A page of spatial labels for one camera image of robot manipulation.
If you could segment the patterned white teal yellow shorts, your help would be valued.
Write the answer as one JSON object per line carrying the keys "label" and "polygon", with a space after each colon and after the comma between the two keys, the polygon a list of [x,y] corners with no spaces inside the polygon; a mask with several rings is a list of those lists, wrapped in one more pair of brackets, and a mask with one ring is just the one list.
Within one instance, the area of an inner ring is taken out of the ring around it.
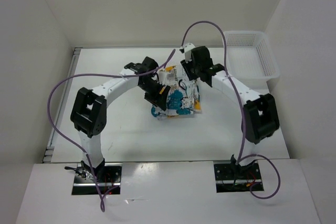
{"label": "patterned white teal yellow shorts", "polygon": [[165,111],[153,106],[151,114],[158,120],[200,113],[200,89],[197,80],[189,80],[181,65],[170,66],[160,71],[175,71],[178,83],[170,86]]}

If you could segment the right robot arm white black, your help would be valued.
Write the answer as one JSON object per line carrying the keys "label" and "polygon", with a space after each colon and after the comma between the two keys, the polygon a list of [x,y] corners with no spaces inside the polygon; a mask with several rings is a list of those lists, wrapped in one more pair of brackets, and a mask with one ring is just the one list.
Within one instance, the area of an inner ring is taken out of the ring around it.
{"label": "right robot arm white black", "polygon": [[223,65],[214,64],[205,46],[189,43],[179,51],[184,54],[181,65],[190,80],[199,79],[238,104],[244,147],[253,148],[279,129],[275,98],[271,94],[250,89],[232,77]]}

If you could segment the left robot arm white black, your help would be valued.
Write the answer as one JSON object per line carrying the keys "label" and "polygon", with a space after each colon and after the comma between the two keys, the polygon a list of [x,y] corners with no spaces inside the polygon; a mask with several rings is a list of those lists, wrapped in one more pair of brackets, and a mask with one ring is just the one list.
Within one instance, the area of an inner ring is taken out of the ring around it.
{"label": "left robot arm white black", "polygon": [[70,120],[79,133],[83,148],[81,166],[93,182],[105,175],[105,159],[101,150],[101,132],[107,124],[107,108],[118,97],[140,87],[144,99],[155,107],[167,108],[170,86],[162,84],[156,74],[158,63],[145,57],[141,63],[129,63],[116,77],[92,89],[85,87],[77,92]]}

